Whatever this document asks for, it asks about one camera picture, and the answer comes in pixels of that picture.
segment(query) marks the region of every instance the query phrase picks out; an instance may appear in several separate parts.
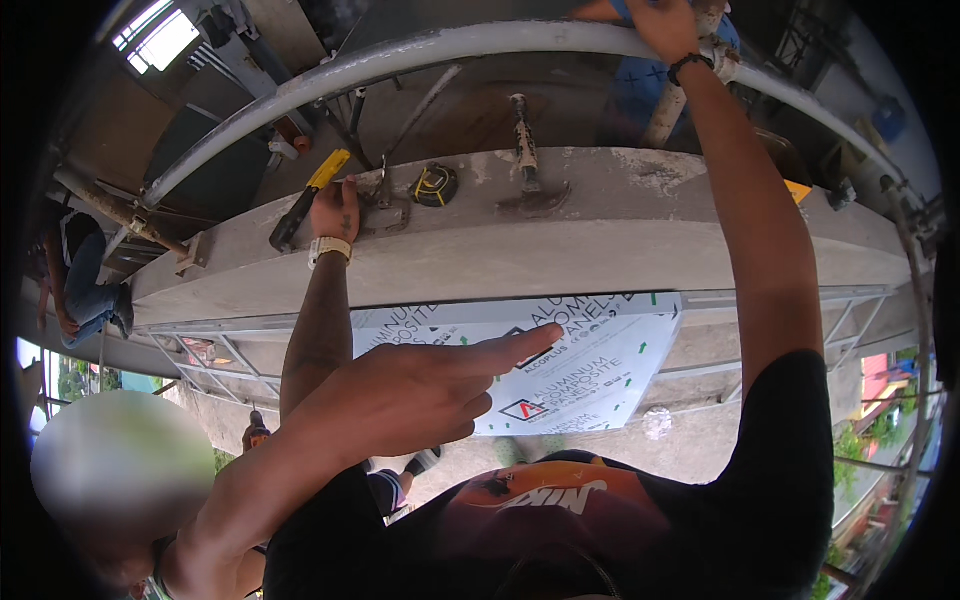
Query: tape measure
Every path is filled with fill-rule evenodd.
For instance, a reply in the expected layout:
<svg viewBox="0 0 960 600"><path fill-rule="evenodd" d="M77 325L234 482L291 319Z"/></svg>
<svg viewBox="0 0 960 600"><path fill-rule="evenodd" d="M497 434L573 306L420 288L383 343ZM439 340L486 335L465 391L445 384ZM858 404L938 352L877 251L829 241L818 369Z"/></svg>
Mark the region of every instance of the tape measure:
<svg viewBox="0 0 960 600"><path fill-rule="evenodd" d="M414 202L438 208L446 206L457 193L457 173L436 162L427 163L417 182L410 186Z"/></svg>

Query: jeans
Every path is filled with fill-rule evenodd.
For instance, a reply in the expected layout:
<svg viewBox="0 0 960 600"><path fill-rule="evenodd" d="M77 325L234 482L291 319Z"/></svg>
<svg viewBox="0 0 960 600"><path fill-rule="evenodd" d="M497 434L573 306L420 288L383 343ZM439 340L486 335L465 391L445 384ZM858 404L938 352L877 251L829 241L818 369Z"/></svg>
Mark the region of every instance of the jeans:
<svg viewBox="0 0 960 600"><path fill-rule="evenodd" d="M75 340L62 336L67 349L75 348L99 332L113 317L113 306L120 296L120 284L97 285L106 251L107 238L102 231L97 231L86 236L73 257L73 265L63 286L66 294L64 308L80 326L80 330Z"/></svg>

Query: hand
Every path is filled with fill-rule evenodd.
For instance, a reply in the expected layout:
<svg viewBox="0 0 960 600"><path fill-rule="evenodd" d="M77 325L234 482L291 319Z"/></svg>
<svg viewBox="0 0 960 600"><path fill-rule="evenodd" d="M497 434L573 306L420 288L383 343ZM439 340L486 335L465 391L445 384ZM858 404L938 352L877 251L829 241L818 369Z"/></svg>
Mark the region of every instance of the hand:
<svg viewBox="0 0 960 600"><path fill-rule="evenodd" d="M634 27L664 64L700 54L693 9L686 0L626 0Z"/></svg>
<svg viewBox="0 0 960 600"><path fill-rule="evenodd" d="M356 177L347 175L343 186L331 183L317 192L310 206L310 226L315 238L335 237L353 243L360 230Z"/></svg>
<svg viewBox="0 0 960 600"><path fill-rule="evenodd" d="M74 321L70 315L66 314L65 309L57 308L57 321L60 322L60 330L63 332L63 335L71 340L77 339L77 332L80 331L80 326L77 325L77 322Z"/></svg>
<svg viewBox="0 0 960 600"><path fill-rule="evenodd" d="M322 423L345 466L462 440L491 409L493 377L563 335L549 324L475 346L378 346L334 372L283 427L316 437Z"/></svg>

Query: wristwatch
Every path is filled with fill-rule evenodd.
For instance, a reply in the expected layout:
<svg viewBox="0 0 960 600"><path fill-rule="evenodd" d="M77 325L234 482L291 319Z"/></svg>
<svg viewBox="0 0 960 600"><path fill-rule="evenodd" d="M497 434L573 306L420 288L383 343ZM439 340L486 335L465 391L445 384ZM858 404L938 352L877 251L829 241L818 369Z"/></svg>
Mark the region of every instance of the wristwatch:
<svg viewBox="0 0 960 600"><path fill-rule="evenodd" d="M310 271L317 268L317 260L321 254L327 252L339 252L347 258L347 266L350 266L350 258L353 256L353 246L348 242L336 237L318 237L310 244L310 254L307 256L307 265Z"/></svg>

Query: metal frame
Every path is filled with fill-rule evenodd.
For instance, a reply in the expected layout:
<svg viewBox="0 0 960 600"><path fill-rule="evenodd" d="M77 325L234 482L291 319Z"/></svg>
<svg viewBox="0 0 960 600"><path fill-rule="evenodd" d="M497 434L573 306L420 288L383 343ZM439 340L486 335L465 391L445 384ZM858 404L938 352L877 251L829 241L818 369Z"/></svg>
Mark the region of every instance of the metal frame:
<svg viewBox="0 0 960 600"><path fill-rule="evenodd" d="M836 371L852 354L856 345L863 338L867 329L874 321L877 312L883 301L895 293L894 290L881 285L865 286L835 286L823 287L820 289L821 309L832 308L834 305L844 305L843 314L837 323L830 329L829 334L824 340L825 348L840 348L843 352L841 358L829 368L829 372ZM863 303L874 300L876 305L867 319L866 323L860 327L853 336L834 340L836 333L843 326L843 323L852 314L853 309ZM683 305L683 314L689 316L690 313L717 312L736 310L736 292L734 290L716 290L705 292L681 292L681 302ZM264 374L260 372L244 356L243 352L229 338L237 335L262 335L266 333L293 333L297 324L298 313L285 315L270 315L266 317L238 317L235 319L222 319L211 321L192 321L171 324L152 324L142 325L134 331L145 335L153 340L154 344L166 355L175 367L183 374L184 379L193 384L193 387L202 394L218 397L222 400L236 404L248 405L246 400L241 400L231 391L220 377L230 377L243 381L258 381L267 388L271 396L279 399L278 387L281 382L279 375ZM156 338L156 336L165 336L177 340L190 356L197 361L196 365L179 362L177 358ZM231 371L227 369L217 369L208 367L200 360L197 355L186 345L183 338L202 338L206 340L219 341L236 357L237 361L243 366L244 371ZM736 371L741 368L741 361L731 360L716 363L706 363L701 365L691 365L687 367L677 367L672 369L661 369L653 376L653 381L669 381L674 379L683 379L687 377L697 377L718 372ZM201 386L198 381L191 376L192 372L202 372L216 382L216 384L227 392L229 397L212 394ZM730 392L717 406L721 406L733 400L742 391L742 381ZM258 410L275 409L258 405Z"/></svg>
<svg viewBox="0 0 960 600"><path fill-rule="evenodd" d="M517 20L480 23L416 34L338 56L281 85L240 109L188 150L157 178L141 203L152 208L181 181L220 154L227 146L283 114L319 98L329 99L357 87L394 78L397 74L456 60L520 52L587 52L655 59L657 55L635 31L587 21ZM905 183L900 168L857 130L832 114L809 91L763 67L731 54L727 46L701 47L726 79L751 87L796 108L849 141L896 183ZM904 192L916 207L924 201L909 186Z"/></svg>

